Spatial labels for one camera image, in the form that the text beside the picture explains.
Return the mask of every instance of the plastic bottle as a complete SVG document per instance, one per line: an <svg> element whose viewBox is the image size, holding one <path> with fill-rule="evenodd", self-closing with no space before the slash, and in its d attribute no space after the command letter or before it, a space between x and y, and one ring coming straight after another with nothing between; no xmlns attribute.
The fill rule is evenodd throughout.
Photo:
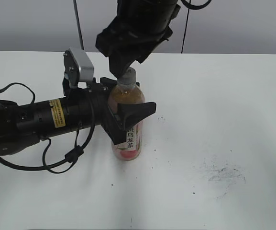
<svg viewBox="0 0 276 230"><path fill-rule="evenodd" d="M128 68L124 76L118 79L118 84L112 89L108 104L114 113L117 112L117 104L141 104L145 97L136 85L136 71ZM120 160L131 161L139 156L142 148L142 126L143 122L136 124L126 134L126 142L114 145L114 155Z"/></svg>

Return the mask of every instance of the brown liquid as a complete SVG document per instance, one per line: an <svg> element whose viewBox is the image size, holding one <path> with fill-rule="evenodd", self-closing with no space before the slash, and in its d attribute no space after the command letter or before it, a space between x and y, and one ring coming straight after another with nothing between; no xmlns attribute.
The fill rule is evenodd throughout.
<svg viewBox="0 0 276 230"><path fill-rule="evenodd" d="M141 104L145 102L145 97L142 91L137 85L134 85L131 89L124 89L117 85L110 93L108 104L114 113L117 113L118 104ZM142 148L142 122L135 125L134 130L136 132L135 150L126 148L126 145L114 145L112 143L112 149L115 156L124 161L130 161L138 157Z"/></svg>

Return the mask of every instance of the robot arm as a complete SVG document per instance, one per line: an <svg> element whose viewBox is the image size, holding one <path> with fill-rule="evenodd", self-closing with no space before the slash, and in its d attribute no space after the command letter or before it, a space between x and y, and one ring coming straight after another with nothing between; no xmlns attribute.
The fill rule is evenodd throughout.
<svg viewBox="0 0 276 230"><path fill-rule="evenodd" d="M207 6L192 6L197 10ZM111 73L120 78L134 62L142 63L151 52L172 35L168 27L180 7L177 0L118 0L117 16L97 37L96 47L109 57ZM0 163L17 170L41 171L58 167L66 162L74 166L83 149L89 143L95 125L101 125L115 144L126 140L126 132L144 118L155 113L155 103L118 104L114 114L107 100L115 80L101 78L96 83L93 65L83 50L70 48L64 53L65 75L64 98L18 106L11 101L0 100L0 156L15 154L26 147L49 140L43 153L43 166L24 167L12 164L0 157ZM87 88L78 87L86 82ZM65 159L53 165L46 165L45 155L50 146L50 137L90 127L85 143L65 155Z"/></svg>
<svg viewBox="0 0 276 230"><path fill-rule="evenodd" d="M118 0L117 16L96 40L110 72L119 78L134 61L144 62L172 35L168 26L179 10L177 0Z"/></svg>

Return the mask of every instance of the bottle label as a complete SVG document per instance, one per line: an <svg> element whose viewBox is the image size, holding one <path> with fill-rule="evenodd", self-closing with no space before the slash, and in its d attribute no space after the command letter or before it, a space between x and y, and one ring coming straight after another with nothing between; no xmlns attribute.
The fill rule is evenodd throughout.
<svg viewBox="0 0 276 230"><path fill-rule="evenodd" d="M119 150L137 150L137 125L132 127L126 134L126 142L118 145Z"/></svg>

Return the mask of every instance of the bottle cap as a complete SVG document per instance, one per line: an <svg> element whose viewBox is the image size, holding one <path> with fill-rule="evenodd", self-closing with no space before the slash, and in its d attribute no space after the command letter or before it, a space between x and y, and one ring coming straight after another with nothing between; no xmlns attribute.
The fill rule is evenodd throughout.
<svg viewBox="0 0 276 230"><path fill-rule="evenodd" d="M134 68L129 67L125 74L118 79L118 84L134 85L137 81L137 73Z"/></svg>

